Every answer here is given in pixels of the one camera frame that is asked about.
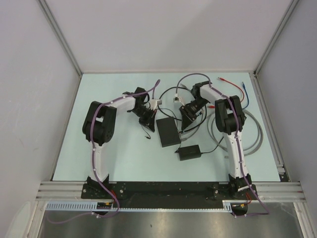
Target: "small black device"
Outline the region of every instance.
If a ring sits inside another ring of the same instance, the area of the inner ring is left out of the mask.
[[[158,119],[157,126],[162,147],[180,144],[180,136],[174,118]]]
[[[175,152],[178,153],[180,161],[200,158],[202,156],[199,145],[181,147]]]

